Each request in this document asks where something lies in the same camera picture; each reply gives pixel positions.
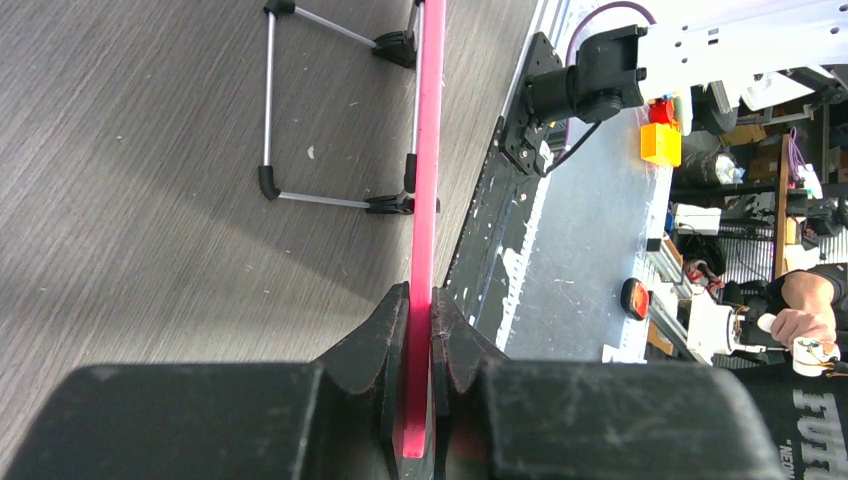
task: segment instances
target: orange block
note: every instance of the orange block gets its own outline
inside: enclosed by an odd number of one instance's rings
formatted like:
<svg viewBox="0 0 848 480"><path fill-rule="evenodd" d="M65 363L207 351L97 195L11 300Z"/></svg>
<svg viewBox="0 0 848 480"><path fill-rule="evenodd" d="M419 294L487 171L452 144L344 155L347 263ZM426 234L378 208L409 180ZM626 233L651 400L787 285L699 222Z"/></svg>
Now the orange block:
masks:
<svg viewBox="0 0 848 480"><path fill-rule="evenodd" d="M642 159L663 167L679 167L683 137L671 125L650 123L641 129Z"/></svg>

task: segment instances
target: red object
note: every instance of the red object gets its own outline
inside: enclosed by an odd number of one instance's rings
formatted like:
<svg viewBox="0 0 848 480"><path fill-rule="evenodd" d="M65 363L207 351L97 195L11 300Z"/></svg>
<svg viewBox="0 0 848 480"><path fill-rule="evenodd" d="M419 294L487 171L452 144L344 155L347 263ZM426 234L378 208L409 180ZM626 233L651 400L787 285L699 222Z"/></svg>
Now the red object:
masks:
<svg viewBox="0 0 848 480"><path fill-rule="evenodd" d="M433 256L436 239L436 184L439 174L439 127L446 0L422 3L421 93L418 98L418 168L412 221L412 272L407 326L406 415L403 456L422 458L427 445L427 385L430 374L430 309L433 303Z"/></svg>
<svg viewBox="0 0 848 480"><path fill-rule="evenodd" d="M621 308L636 320L648 318L651 294L645 284L636 278L628 278L621 287Z"/></svg>
<svg viewBox="0 0 848 480"><path fill-rule="evenodd" d="M648 118L651 119L651 123L671 125L672 120L674 120L674 104L668 100L657 100L656 103L651 105Z"/></svg>

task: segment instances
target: orange light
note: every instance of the orange light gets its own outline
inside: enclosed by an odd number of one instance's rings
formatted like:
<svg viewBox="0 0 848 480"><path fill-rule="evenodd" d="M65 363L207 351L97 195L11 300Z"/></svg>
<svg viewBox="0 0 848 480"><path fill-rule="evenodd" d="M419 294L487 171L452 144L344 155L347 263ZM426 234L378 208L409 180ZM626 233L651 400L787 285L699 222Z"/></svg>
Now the orange light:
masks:
<svg viewBox="0 0 848 480"><path fill-rule="evenodd" d="M651 296L648 294L648 290L642 282L637 282L636 286L633 287L633 296L631 297L630 304L633 306L633 310L635 310L640 317L648 317L648 307L651 305Z"/></svg>
<svg viewBox="0 0 848 480"><path fill-rule="evenodd" d="M637 278L628 278L621 287L621 308L636 320L648 318L651 292Z"/></svg>

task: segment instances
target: metal panel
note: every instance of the metal panel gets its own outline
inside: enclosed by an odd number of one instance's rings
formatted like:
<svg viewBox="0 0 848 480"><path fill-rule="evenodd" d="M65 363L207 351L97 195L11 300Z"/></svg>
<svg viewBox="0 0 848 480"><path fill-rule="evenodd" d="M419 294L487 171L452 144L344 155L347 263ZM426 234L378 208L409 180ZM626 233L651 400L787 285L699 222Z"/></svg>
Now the metal panel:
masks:
<svg viewBox="0 0 848 480"><path fill-rule="evenodd" d="M848 230L842 230L835 237L819 239L819 248L825 256L821 263L848 262Z"/></svg>
<svg viewBox="0 0 848 480"><path fill-rule="evenodd" d="M737 234L752 233L750 229L722 226L721 232ZM771 228L757 228L757 236L769 238L774 235ZM751 280L771 281L771 267L774 259L774 243L770 240L741 240L720 238L724 248L727 271L722 276L726 282L744 283Z"/></svg>

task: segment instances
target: black fabric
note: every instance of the black fabric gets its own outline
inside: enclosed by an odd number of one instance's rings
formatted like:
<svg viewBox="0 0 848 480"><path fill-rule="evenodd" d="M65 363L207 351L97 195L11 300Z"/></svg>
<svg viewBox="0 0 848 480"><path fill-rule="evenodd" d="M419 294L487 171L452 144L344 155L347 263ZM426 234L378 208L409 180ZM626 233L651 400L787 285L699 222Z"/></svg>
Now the black fabric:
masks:
<svg viewBox="0 0 848 480"><path fill-rule="evenodd" d="M802 377L789 365L733 374L760 409L787 478L848 478L848 378Z"/></svg>
<svg viewBox="0 0 848 480"><path fill-rule="evenodd" d="M816 265L807 271L828 280L833 285L832 304L833 313L836 317L837 334L848 332L848 268L846 268L846 264ZM784 308L789 308L786 301L783 300L783 294L781 293L785 281L786 276L784 275L766 287L766 300L769 304L769 313L777 315Z"/></svg>

